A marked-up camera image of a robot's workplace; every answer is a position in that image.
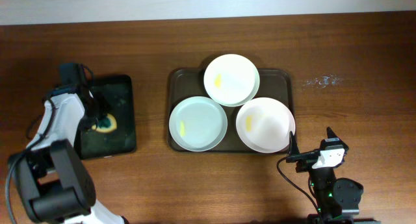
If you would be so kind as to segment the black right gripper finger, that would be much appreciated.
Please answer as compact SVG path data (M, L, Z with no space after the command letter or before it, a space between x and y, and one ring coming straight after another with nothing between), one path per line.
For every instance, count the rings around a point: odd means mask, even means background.
M338 140L339 137L333 132L333 130L330 127L326 127L326 134L327 134L327 139L336 139Z
M299 155L300 152L297 146L296 134L293 131L291 131L289 134L290 134L290 139L289 139L289 149L287 151L287 156Z

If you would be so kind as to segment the pink plate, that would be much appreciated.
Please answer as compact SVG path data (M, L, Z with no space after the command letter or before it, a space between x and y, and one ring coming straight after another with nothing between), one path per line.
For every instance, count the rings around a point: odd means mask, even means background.
M258 97L244 104L237 113L236 130L241 141L259 153L277 153L288 147L296 134L292 112L282 102Z

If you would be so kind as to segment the green yellow sponge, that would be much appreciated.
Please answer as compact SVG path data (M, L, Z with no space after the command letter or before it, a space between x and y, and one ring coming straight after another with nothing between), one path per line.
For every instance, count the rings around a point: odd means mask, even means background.
M113 132L117 128L116 118L111 114L107 114L103 119L99 120L97 124L92 126L93 131L104 134Z

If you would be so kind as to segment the cream yellow plate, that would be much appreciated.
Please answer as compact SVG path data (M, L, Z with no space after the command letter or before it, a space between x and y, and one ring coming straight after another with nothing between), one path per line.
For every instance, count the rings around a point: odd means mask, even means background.
M253 99L260 86L259 71L248 58L225 54L212 60L203 75L208 96L223 106L241 106Z

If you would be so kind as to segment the pale blue plate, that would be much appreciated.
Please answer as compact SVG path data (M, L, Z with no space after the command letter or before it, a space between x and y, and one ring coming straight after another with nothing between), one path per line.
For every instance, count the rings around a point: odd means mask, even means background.
M180 148L204 152L224 139L228 118L217 102L208 97L194 96L182 100L173 108L168 129Z

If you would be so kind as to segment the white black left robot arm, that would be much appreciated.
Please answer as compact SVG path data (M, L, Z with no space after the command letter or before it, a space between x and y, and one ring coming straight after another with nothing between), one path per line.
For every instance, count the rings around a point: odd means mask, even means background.
M10 185L33 223L127 223L96 197L94 182L74 148L77 135L97 127L104 118L105 102L90 91L92 71L83 64L59 67L60 85L44 97L45 112L37 133L26 148L8 159L6 208Z

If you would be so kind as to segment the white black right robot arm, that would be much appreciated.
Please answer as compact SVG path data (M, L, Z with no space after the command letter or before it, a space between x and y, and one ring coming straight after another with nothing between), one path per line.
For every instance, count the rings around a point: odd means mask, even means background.
M320 147L301 153L296 136L289 133L289 150L287 156L278 160L276 167L279 174L298 191L302 192L314 206L316 213L306 218L306 223L377 223L375 219L356 219L359 203L363 195L363 185L348 178L337 178L334 169L345 161L349 147L330 127L326 128L327 138L320 142ZM280 163L296 164L296 172L309 173L307 186L309 191L295 185L282 170Z

